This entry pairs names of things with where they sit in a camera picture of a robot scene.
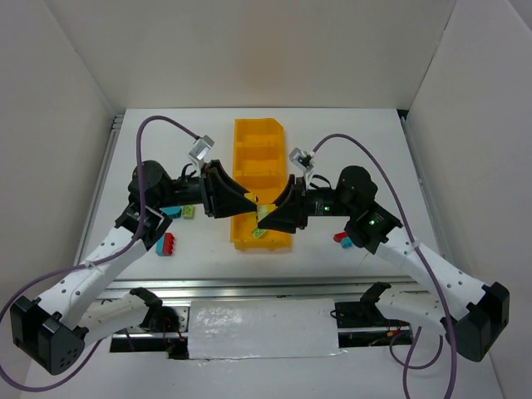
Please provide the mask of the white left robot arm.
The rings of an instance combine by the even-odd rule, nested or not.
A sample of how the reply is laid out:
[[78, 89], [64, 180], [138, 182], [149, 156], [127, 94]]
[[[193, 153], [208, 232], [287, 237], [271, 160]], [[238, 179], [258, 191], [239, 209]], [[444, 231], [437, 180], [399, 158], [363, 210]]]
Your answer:
[[161, 300], [145, 288], [93, 308], [108, 285], [165, 235], [170, 206], [201, 204], [215, 219], [254, 212], [252, 195], [230, 178], [218, 160], [172, 179], [156, 161], [140, 162], [128, 186], [128, 205], [107, 236], [80, 264], [60, 272], [62, 279], [30, 299], [18, 293], [10, 302], [12, 339], [53, 376], [68, 370], [86, 346], [140, 324], [154, 325]]

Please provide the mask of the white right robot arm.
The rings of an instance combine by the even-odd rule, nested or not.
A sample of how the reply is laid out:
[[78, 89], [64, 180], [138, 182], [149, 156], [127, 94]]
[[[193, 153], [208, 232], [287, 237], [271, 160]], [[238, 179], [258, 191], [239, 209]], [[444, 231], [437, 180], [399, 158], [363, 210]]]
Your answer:
[[310, 188], [291, 175], [259, 228], [293, 234], [311, 217], [347, 217], [344, 228], [353, 245], [384, 259], [424, 289], [420, 296], [375, 283], [363, 300], [384, 318], [427, 328], [455, 344], [464, 358], [481, 361], [509, 322], [510, 292], [458, 269], [419, 240], [376, 201], [377, 186], [361, 166], [347, 166], [335, 188]]

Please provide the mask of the pale green lego brick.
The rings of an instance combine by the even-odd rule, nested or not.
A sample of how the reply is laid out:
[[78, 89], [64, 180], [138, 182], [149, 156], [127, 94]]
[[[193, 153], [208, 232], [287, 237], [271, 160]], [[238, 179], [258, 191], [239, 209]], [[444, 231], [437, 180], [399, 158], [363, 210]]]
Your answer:
[[268, 214], [264, 213], [264, 206], [266, 204], [261, 204], [257, 206], [257, 222], [262, 221]]

